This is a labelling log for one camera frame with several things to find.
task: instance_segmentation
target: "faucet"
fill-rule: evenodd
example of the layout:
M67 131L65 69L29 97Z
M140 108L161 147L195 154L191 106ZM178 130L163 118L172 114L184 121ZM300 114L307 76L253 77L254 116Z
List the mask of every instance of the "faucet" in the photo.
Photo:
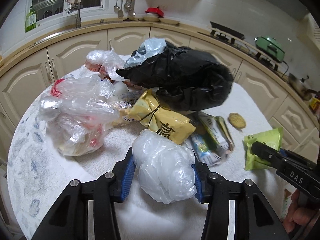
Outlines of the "faucet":
M67 13L72 13L75 10L77 11L76 18L76 29L81 28L81 17L80 17L80 10L83 8L83 5L80 5L80 3L71 3L70 9L67 11Z

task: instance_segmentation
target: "dish soap bottle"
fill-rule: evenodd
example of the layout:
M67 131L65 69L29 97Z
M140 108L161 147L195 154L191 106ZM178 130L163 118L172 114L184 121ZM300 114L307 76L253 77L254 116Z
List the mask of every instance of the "dish soap bottle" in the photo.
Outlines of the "dish soap bottle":
M25 32L31 31L36 27L36 12L30 7L30 12L26 16Z

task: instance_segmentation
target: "cabinet door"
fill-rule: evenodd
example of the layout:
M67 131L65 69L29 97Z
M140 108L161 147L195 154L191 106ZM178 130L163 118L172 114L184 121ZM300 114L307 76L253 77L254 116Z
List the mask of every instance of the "cabinet door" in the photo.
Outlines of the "cabinet door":
M211 53L218 60L218 62L230 69L233 77L236 76L236 73L242 61L240 57L216 45L213 45L209 42L202 41L194 37L191 37L189 47L192 49L202 50Z
M78 35L47 47L54 79L80 68L95 49L108 49L107 30Z
M108 29L108 40L119 55L131 55L149 38L150 27Z
M235 82L248 92L267 120L270 120L288 95L272 78L245 60L240 65Z
M164 38L177 47L189 46L190 43L190 36L188 35L159 28L151 28L150 38Z
M0 159L7 163L15 127L0 104Z
M282 125L274 118L272 117L269 120L269 124L271 127L279 128L282 127ZM298 146L298 142L294 139L294 137L288 132L286 128L283 128L283 137L282 137L282 144L281 147L286 150L293 151Z
M285 99L274 118L292 134L298 143L301 143L315 127L307 113L291 96Z
M297 148L293 151L308 160L317 163L318 155L319 155L319 131L315 127L312 132L303 140L302 143L299 144Z
M51 82L47 49L22 60L0 78L0 102L15 126Z

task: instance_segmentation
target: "white towel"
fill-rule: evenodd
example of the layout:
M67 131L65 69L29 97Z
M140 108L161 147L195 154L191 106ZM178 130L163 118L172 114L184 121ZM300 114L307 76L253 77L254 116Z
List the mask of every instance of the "white towel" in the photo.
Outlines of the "white towel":
M84 66L68 76L90 76ZM27 239L31 239L56 198L72 179L87 182L111 171L122 160L134 139L145 129L139 122L109 130L105 144L94 153L65 158L45 136L45 122L37 120L38 98L24 114L13 136L8 160L8 187L17 221ZM284 196L284 181L274 169L245 171L245 135L270 130L271 126L246 91L234 83L222 106L205 110L211 115L227 119L229 113L241 114L247 127L242 131L227 126L235 143L235 150L225 163L211 168L228 180L242 182L252 179L264 193L276 213L280 215ZM137 181L132 181L129 196L122 204L115 204L120 235L126 239L200 239L206 217L207 204L196 198L168 205L158 203L145 193ZM92 239L92 212L89 212L89 239ZM230 208L230 239L234 235L234 206Z

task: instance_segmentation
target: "human hand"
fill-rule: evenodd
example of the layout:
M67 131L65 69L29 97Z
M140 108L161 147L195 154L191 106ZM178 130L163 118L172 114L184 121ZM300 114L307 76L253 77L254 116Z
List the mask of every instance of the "human hand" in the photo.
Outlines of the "human hand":
M290 204L288 208L288 214L285 217L282 225L284 226L284 229L287 231L287 233L290 233L294 230L295 226L301 225L306 226L310 219L314 217L314 215L317 213L317 211L303 208L298 206L298 199L299 199L300 191L296 190L292 196L291 200L292 203ZM316 223L316 218L313 219L309 225L313 226Z

